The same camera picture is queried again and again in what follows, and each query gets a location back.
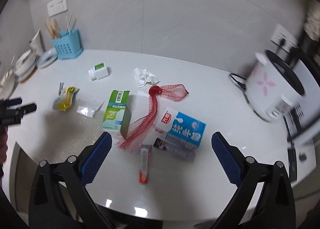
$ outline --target pink flower pattern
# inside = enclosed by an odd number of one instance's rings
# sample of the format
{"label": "pink flower pattern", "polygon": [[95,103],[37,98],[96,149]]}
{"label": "pink flower pattern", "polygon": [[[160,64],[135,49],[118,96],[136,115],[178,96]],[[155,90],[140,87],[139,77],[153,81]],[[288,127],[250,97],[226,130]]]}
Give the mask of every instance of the pink flower pattern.
{"label": "pink flower pattern", "polygon": [[268,74],[266,72],[264,72],[263,75],[263,81],[259,80],[257,81],[257,84],[262,86],[262,90],[263,90],[263,94],[265,97],[268,96],[268,87],[275,87],[276,84],[273,81],[268,81]]}

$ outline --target milk carton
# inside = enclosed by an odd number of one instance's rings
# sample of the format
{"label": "milk carton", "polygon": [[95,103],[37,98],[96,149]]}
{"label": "milk carton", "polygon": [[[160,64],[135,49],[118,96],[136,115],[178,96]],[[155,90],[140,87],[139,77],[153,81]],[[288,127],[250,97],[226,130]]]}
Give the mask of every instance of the milk carton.
{"label": "milk carton", "polygon": [[205,124],[169,107],[156,124],[158,137],[194,151],[200,146]]}

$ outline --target white countertop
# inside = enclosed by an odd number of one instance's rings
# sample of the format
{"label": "white countertop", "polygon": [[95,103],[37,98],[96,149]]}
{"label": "white countertop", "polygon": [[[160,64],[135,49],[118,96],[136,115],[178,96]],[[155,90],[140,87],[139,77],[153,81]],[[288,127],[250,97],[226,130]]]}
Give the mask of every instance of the white countertop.
{"label": "white countertop", "polygon": [[[91,81],[88,70],[105,62],[110,76]],[[169,106],[204,123],[206,129],[194,163],[174,158],[153,148],[149,183],[139,184],[140,158],[113,146],[87,190],[95,203],[130,215],[160,220],[206,220],[217,218],[230,201],[236,186],[229,183],[214,151],[211,136],[220,131],[229,144],[244,156],[261,163],[281,160],[288,170],[287,131],[281,119],[270,124],[250,110],[242,92],[229,80],[228,73],[211,67],[175,59],[119,51],[84,50],[75,60],[56,61],[38,69],[20,84],[12,98],[37,103],[37,111],[26,115],[20,126],[9,128],[9,147],[17,141],[38,163],[62,162],[78,155],[100,136],[101,120],[112,90],[130,90],[133,95],[131,122],[146,115],[149,85],[138,89],[134,68],[146,68],[159,79],[159,86],[183,84],[189,95],[181,102],[158,96],[158,113]],[[59,83],[80,88],[76,104],[67,112],[52,110]],[[76,113],[80,99],[92,96],[106,102],[93,119]],[[144,143],[153,144],[156,135],[150,129]],[[258,185],[249,208],[260,195]]]}

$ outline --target snack packet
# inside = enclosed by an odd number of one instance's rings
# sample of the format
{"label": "snack packet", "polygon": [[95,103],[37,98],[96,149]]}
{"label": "snack packet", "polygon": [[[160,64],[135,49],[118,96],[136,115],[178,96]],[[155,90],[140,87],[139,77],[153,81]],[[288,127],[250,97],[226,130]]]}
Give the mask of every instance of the snack packet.
{"label": "snack packet", "polygon": [[77,87],[68,87],[61,91],[61,94],[54,100],[52,109],[67,111],[72,105],[72,99],[76,92],[79,91]]}

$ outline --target red mesh bag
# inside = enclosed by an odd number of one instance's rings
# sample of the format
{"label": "red mesh bag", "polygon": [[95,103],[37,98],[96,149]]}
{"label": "red mesh bag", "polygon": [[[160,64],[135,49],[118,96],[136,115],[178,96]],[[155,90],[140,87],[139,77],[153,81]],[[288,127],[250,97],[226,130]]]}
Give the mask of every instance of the red mesh bag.
{"label": "red mesh bag", "polygon": [[184,85],[152,86],[149,89],[149,113],[129,125],[127,137],[117,143],[117,147],[132,153],[138,153],[141,143],[152,126],[157,112],[158,102],[156,95],[161,95],[172,101],[181,101],[189,94]]}

